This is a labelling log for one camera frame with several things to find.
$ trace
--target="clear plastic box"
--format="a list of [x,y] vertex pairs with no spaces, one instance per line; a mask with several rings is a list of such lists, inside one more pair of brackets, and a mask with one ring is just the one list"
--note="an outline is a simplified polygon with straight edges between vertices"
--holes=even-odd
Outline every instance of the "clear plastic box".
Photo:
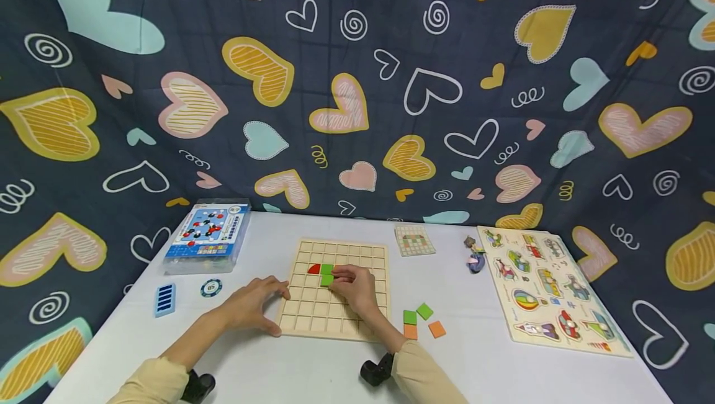
[[217,274],[233,271],[251,214],[246,198],[201,199],[182,221],[164,257],[164,271]]

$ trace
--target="green tile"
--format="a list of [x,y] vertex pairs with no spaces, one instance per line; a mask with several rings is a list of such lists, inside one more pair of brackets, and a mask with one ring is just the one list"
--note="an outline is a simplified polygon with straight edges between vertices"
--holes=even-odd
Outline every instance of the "green tile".
[[330,286],[330,283],[332,283],[334,279],[335,277],[330,274],[323,274],[320,276],[320,286]]
[[417,313],[405,310],[403,312],[403,322],[408,325],[417,325]]
[[320,265],[320,273],[323,274],[324,276],[329,276],[331,272],[333,272],[332,264],[321,264]]
[[431,307],[427,306],[427,303],[423,303],[417,308],[417,314],[421,315],[424,320],[427,320],[431,318],[434,311],[432,311]]

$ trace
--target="fabric backdrop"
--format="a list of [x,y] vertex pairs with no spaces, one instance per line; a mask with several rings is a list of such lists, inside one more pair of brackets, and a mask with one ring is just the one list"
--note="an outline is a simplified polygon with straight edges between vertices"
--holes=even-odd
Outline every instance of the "fabric backdrop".
[[0,403],[231,196],[558,233],[673,401],[713,400],[715,0],[0,9]]

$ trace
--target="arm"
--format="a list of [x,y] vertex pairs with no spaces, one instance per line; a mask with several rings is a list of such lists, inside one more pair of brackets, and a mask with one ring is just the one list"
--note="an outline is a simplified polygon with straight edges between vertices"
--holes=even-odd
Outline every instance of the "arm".
[[281,336],[278,325],[263,315],[263,302],[279,292],[290,299],[288,282],[255,278],[216,309],[200,316],[158,359],[142,363],[108,404],[173,404],[189,381],[190,371],[226,330],[259,328]]
[[350,308],[373,330],[387,351],[395,355],[392,377],[416,404],[467,403],[437,362],[417,342],[407,340],[377,307],[375,277],[365,267],[336,266],[330,289],[344,296]]

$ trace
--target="wooden puzzle board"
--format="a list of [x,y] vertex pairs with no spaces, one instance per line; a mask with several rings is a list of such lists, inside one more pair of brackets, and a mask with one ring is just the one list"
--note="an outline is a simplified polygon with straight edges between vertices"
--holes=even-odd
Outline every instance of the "wooden puzzle board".
[[633,357],[559,236],[477,230],[514,342]]
[[377,305],[390,318],[387,246],[301,239],[290,271],[291,300],[282,299],[276,319],[283,334],[376,342],[372,330],[350,310],[347,302],[321,286],[322,274],[309,273],[315,271],[316,264],[320,267],[354,264],[370,269],[375,276]]

